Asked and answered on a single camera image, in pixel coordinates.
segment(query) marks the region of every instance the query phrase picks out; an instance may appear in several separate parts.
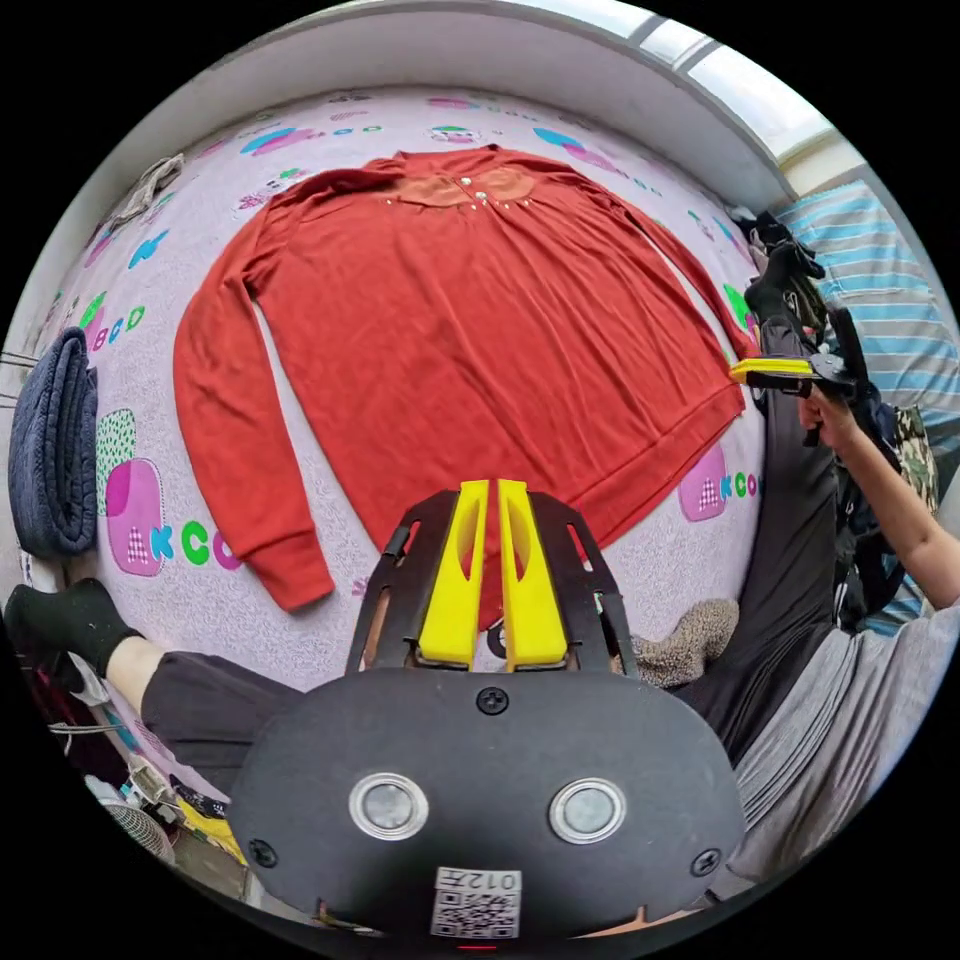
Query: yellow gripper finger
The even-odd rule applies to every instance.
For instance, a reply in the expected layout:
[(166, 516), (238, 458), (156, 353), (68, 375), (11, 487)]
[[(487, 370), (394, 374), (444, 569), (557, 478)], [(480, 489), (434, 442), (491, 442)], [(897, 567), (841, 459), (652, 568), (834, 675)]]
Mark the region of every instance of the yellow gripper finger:
[(497, 483), (507, 669), (553, 666), (566, 657), (567, 640), (527, 485)]
[[(420, 631), (420, 656), (430, 663), (458, 664), (468, 670), (473, 667), (488, 497), (486, 480), (460, 484), (460, 496)], [(464, 569), (467, 559), (469, 573)]]
[(808, 360), (795, 357), (750, 357), (735, 363), (730, 376), (737, 383), (746, 383), (751, 373), (781, 373), (791, 377), (813, 376), (813, 367)]

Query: blue striped bedding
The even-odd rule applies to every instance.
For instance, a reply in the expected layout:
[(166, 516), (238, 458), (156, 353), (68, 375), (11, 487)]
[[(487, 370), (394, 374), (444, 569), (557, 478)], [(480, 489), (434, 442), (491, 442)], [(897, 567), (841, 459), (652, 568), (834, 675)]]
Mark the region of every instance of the blue striped bedding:
[[(937, 458), (941, 495), (960, 465), (960, 355), (920, 264), (873, 191), (861, 180), (806, 197), (777, 219), (817, 253), (818, 287), (849, 309), (870, 378), (888, 403), (917, 404)], [(920, 614), (909, 579), (869, 625), (894, 633)]]

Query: folded blue blanket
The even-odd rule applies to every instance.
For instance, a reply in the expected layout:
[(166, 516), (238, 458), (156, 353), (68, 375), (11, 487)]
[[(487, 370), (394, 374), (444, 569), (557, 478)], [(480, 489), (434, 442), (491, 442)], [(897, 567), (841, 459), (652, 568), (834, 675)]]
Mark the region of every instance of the folded blue blanket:
[(83, 331), (65, 330), (27, 377), (13, 413), (7, 484), (20, 546), (45, 560), (97, 536), (97, 376)]

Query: long sleeve shirt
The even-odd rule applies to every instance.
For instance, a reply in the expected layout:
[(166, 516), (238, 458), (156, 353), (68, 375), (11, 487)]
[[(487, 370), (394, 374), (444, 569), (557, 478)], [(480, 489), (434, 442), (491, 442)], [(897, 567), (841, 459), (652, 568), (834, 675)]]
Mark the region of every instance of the long sleeve shirt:
[[(401, 152), (273, 198), (210, 270), (174, 347), (183, 438), (233, 553), (285, 610), (334, 588), (254, 302), (378, 548), (412, 504), (496, 477), (578, 508), (601, 546), (619, 537), (743, 409), (655, 247), (737, 355), (755, 354), (690, 252), (565, 164), (497, 146)], [(497, 550), (488, 537), (486, 623)]]

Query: hand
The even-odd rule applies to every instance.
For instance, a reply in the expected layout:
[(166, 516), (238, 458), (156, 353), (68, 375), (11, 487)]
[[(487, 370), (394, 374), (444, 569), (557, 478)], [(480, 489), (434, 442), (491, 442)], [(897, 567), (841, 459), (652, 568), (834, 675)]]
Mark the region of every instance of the hand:
[(818, 387), (813, 388), (809, 397), (800, 398), (798, 413), (807, 430), (820, 427), (820, 439), (840, 456), (860, 432), (850, 408), (842, 400), (832, 400)]

